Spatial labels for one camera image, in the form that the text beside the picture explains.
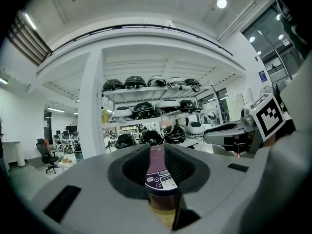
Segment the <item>ceiling light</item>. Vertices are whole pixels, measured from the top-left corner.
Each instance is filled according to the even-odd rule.
[[[5,79],[3,79],[3,78],[1,78],[1,77],[0,77],[0,82],[4,83],[5,85],[7,85],[7,84],[8,84],[8,81],[7,81],[7,80],[5,80]]]
[[[249,38],[249,42],[250,42],[250,43],[254,42],[254,40],[255,40],[255,37],[250,37],[250,38]]]
[[[227,2],[226,0],[217,0],[216,4],[220,9],[224,9],[227,5]]]
[[[60,113],[65,113],[65,111],[54,109],[54,108],[50,108],[50,107],[48,107],[48,109],[52,110],[52,111],[60,112]]]
[[[25,13],[25,17],[28,20],[28,22],[30,23],[30,25],[33,27],[33,29],[36,30],[36,26],[34,25],[33,21],[31,21],[31,19],[29,18],[27,13]]]

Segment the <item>white pillar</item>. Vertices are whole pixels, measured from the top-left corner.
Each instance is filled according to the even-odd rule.
[[[102,50],[92,50],[83,72],[79,95],[79,136],[84,158],[106,153],[101,128]]]

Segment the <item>floor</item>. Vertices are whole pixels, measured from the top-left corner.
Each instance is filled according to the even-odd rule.
[[[56,155],[63,155],[64,158],[76,161],[73,153],[64,155],[59,152],[56,153]],[[49,170],[46,174],[45,170],[47,169],[47,165],[34,167],[30,163],[31,162],[27,162],[24,167],[18,167],[18,165],[10,167],[10,183],[12,187],[17,194],[28,200],[31,200],[41,187],[63,172],[62,168],[55,168],[56,174],[53,169]]]

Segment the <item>computer monitor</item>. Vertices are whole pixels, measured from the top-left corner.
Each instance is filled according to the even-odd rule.
[[[73,132],[77,132],[77,126],[66,126],[66,130],[72,134]]]

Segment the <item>black office chair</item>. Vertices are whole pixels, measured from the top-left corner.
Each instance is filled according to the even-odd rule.
[[[58,161],[59,157],[51,157],[47,145],[45,144],[44,140],[42,138],[37,139],[38,143],[36,144],[41,156],[42,156],[42,162],[44,164],[49,164],[48,169],[45,170],[45,173],[47,174],[50,169],[53,169],[54,173],[56,174],[56,171],[54,168],[60,168],[60,166],[54,164],[54,162]]]

